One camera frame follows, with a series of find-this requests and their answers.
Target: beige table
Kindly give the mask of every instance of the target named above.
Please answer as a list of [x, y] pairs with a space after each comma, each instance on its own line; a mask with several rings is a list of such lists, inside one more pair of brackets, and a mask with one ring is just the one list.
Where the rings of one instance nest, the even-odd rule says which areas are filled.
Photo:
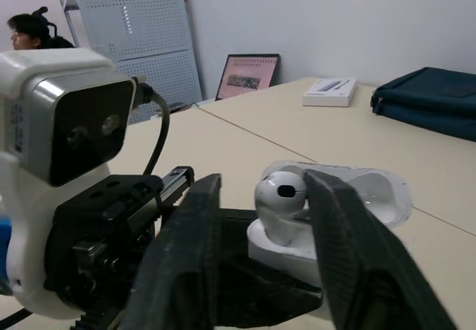
[[375, 116], [372, 88], [359, 88], [349, 108], [303, 107], [314, 81], [201, 108], [313, 161], [395, 172], [409, 183], [416, 208], [476, 234], [476, 143]]
[[[126, 143], [111, 163], [113, 173], [140, 173], [152, 151], [159, 129], [157, 120], [131, 126]], [[198, 109], [174, 114], [170, 134], [154, 173], [163, 175], [178, 165], [191, 165], [197, 178], [222, 173], [223, 207], [254, 207], [254, 187], [261, 172], [281, 160], [305, 158], [263, 140]], [[476, 238], [425, 213], [413, 210], [410, 219], [396, 229], [444, 306], [460, 329], [476, 329]], [[18, 305], [0, 297], [0, 317]], [[69, 322], [33, 316], [15, 330], [66, 329]], [[331, 323], [303, 316], [276, 326], [281, 330], [331, 330]]]

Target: white earbud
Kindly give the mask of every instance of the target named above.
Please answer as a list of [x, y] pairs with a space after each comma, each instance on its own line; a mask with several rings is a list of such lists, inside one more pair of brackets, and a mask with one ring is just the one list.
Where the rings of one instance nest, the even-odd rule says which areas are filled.
[[254, 191], [254, 202], [268, 238], [279, 246], [288, 246], [300, 228], [292, 216], [306, 203], [306, 184], [293, 172], [273, 172]]

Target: white box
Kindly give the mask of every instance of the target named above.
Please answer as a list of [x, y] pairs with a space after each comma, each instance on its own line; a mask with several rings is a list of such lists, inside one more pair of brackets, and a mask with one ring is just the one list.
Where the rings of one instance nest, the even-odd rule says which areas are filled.
[[320, 79], [303, 95], [303, 106], [348, 107], [356, 79]]

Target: woman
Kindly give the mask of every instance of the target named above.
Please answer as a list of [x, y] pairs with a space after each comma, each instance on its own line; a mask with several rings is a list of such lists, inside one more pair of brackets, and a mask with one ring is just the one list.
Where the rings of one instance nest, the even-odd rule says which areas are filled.
[[[47, 7], [41, 7], [32, 14], [19, 14], [8, 19], [15, 50], [74, 48], [68, 40], [57, 35], [57, 26], [43, 16], [46, 12]], [[50, 35], [50, 26], [54, 29], [54, 37]]]

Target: white pegboard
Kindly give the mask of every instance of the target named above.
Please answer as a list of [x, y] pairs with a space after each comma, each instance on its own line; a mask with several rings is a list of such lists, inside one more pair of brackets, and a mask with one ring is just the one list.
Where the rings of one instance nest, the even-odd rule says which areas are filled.
[[91, 46], [114, 61], [192, 48], [183, 0], [77, 1]]
[[[160, 93], [168, 104], [202, 100], [193, 51], [122, 61], [117, 67], [129, 76], [146, 75], [146, 83]], [[159, 107], [155, 103], [142, 105], [138, 113], [131, 115], [129, 123], [148, 120], [157, 114], [158, 110]]]

